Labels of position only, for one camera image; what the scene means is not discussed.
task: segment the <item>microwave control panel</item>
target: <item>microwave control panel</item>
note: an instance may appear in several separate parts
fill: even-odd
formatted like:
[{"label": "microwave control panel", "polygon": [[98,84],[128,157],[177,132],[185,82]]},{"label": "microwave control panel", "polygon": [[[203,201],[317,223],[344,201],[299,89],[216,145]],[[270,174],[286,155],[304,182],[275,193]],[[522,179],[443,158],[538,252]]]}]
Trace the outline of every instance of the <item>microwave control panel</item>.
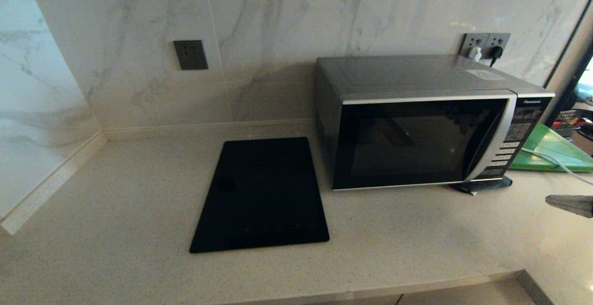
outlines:
[{"label": "microwave control panel", "polygon": [[506,134],[504,143],[487,168],[474,180],[502,178],[521,151],[529,134],[536,127],[536,123],[540,120],[550,100],[551,98],[517,98],[511,127]]}]

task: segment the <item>marble wall tile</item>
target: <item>marble wall tile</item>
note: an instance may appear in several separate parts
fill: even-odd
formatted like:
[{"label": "marble wall tile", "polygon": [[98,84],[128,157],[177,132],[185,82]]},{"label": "marble wall tile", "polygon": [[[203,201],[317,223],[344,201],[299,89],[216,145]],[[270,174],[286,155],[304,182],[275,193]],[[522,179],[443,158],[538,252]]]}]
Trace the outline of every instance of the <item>marble wall tile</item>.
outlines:
[{"label": "marble wall tile", "polygon": [[505,53],[495,68],[543,86],[587,1],[469,0],[459,33],[510,32]]},{"label": "marble wall tile", "polygon": [[0,220],[95,132],[35,0],[0,0]]},{"label": "marble wall tile", "polygon": [[235,121],[312,116],[322,56],[446,54],[467,0],[210,0]]},{"label": "marble wall tile", "polygon": [[[231,120],[208,0],[38,1],[104,127]],[[180,71],[176,39],[202,39],[210,69]]]}]

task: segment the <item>green cutting board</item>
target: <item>green cutting board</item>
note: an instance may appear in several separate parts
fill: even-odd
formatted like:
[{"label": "green cutting board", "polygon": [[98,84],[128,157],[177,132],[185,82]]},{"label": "green cutting board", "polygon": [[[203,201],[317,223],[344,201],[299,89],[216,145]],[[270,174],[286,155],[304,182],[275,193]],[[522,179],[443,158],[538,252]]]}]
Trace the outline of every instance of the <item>green cutting board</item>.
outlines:
[{"label": "green cutting board", "polygon": [[[593,158],[541,123],[533,129],[523,148],[553,155],[573,172],[593,172]],[[519,152],[510,169],[564,172],[560,166],[525,151]]]}]

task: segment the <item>sticker on microwave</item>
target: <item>sticker on microwave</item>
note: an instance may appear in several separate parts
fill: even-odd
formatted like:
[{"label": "sticker on microwave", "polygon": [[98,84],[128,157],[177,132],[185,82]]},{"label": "sticker on microwave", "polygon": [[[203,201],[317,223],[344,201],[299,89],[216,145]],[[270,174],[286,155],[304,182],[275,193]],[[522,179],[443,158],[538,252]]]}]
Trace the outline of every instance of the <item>sticker on microwave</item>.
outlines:
[{"label": "sticker on microwave", "polygon": [[466,70],[467,72],[475,75],[476,77],[480,77],[484,80],[504,80],[503,77],[495,75],[494,73],[486,70]]}]

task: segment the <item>microwave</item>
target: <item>microwave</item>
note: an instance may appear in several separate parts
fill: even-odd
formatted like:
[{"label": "microwave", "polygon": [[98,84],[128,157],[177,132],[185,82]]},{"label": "microwave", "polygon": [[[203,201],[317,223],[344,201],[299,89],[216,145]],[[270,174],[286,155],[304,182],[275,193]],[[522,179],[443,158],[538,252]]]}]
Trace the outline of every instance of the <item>microwave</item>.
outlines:
[{"label": "microwave", "polygon": [[554,93],[462,56],[318,58],[333,190],[502,179]]}]

